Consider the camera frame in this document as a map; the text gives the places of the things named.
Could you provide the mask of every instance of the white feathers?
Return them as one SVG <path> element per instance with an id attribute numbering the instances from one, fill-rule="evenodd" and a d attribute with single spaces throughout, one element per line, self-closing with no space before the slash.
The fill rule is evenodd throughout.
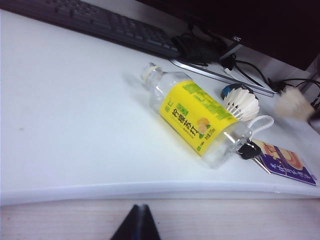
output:
<path id="1" fill-rule="evenodd" d="M 222 106 L 240 121 L 249 121 L 259 112 L 259 101 L 249 90 L 232 89 L 224 98 Z"/>

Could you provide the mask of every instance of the plastic bottle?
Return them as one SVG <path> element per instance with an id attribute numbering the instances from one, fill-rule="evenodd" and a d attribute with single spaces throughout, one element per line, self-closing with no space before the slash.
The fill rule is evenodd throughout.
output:
<path id="1" fill-rule="evenodd" d="M 247 125 L 234 118 L 184 72 L 164 72 L 153 63 L 141 75 L 150 106 L 202 159 L 217 168 L 251 137 Z"/>

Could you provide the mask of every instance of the keyboard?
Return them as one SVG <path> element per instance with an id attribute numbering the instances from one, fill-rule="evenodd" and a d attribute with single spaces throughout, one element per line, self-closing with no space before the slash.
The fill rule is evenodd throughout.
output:
<path id="1" fill-rule="evenodd" d="M 0 0 L 0 9 L 162 57 L 180 55 L 162 29 L 80 0 Z"/>

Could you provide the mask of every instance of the yellow bottle label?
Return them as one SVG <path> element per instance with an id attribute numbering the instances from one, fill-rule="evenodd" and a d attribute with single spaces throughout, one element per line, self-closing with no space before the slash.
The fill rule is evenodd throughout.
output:
<path id="1" fill-rule="evenodd" d="M 199 155 L 224 128 L 237 121 L 192 80 L 176 84 L 159 112 Z"/>

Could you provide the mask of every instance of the monitor logo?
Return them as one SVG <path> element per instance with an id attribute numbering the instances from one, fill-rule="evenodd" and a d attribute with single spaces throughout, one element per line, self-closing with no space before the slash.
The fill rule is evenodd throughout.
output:
<path id="1" fill-rule="evenodd" d="M 241 37 L 238 37 L 238 36 L 233 36 L 232 38 L 233 40 L 237 41 L 237 42 L 240 42 L 241 40 Z"/>

